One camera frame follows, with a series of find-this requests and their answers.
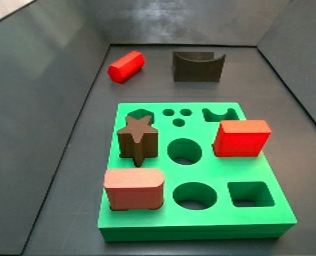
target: pink block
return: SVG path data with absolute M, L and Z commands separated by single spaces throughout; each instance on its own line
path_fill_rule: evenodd
M 104 187 L 112 209 L 159 209 L 164 204 L 164 182 L 164 173 L 156 168 L 109 169 Z
M 145 58 L 143 53 L 133 51 L 117 60 L 109 67 L 109 75 L 116 83 L 124 83 L 143 68 Z

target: red block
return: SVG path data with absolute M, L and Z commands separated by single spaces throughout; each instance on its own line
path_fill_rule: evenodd
M 259 156 L 271 133 L 271 127 L 264 120 L 221 121 L 213 144 L 216 156 Z
M 165 177 L 156 168 L 109 169 L 104 187 L 112 210 L 159 209 L 164 204 Z
M 124 83 L 143 68 L 145 58 L 143 53 L 133 51 L 117 60 L 109 67 L 109 75 L 116 83 Z

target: green shape sorter board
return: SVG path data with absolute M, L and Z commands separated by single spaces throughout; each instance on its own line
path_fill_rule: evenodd
M 125 117 L 153 118 L 159 157 L 143 167 L 165 174 L 164 205 L 157 210 L 113 211 L 104 190 L 98 228 L 114 241 L 280 237 L 297 223 L 264 153 L 259 157 L 215 156 L 221 120 L 245 120 L 237 103 L 121 103 L 108 168 L 135 168 L 120 157 L 117 131 Z M 203 209 L 189 209 L 197 201 Z

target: star-shaped block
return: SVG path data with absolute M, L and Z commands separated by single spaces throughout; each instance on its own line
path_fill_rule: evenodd
M 126 116 L 126 126 L 118 130 L 122 158 L 133 158 L 141 167 L 145 158 L 159 156 L 159 130 L 151 126 L 151 116 L 136 119 Z

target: hole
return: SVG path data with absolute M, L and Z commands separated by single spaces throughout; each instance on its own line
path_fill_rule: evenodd
M 275 206 L 271 191 L 264 182 L 231 182 L 228 188 L 236 207 Z
M 185 125 L 185 120 L 177 118 L 177 119 L 175 119 L 173 123 L 175 123 L 175 125 L 176 125 L 177 127 L 183 127 L 183 126 Z
M 151 124 L 155 124 L 155 113 L 147 109 L 137 109 L 136 111 L 131 112 L 128 114 L 128 116 L 136 118 L 136 119 L 141 119 L 147 116 L 151 116 L 152 117 L 152 121 L 151 121 Z
M 168 146 L 172 160 L 183 165 L 196 164 L 203 157 L 203 149 L 191 139 L 177 139 Z
M 181 110 L 181 114 L 183 114 L 184 116 L 192 116 L 193 112 L 192 112 L 191 109 L 183 109 L 183 110 Z
M 189 210 L 205 210 L 217 202 L 216 190 L 200 182 L 180 185 L 173 196 L 176 203 Z
M 221 122 L 223 120 L 239 120 L 237 112 L 233 108 L 228 109 L 224 115 L 215 114 L 208 108 L 203 109 L 207 122 Z
M 175 110 L 173 109 L 165 109 L 164 110 L 164 115 L 165 116 L 173 116 L 175 115 Z

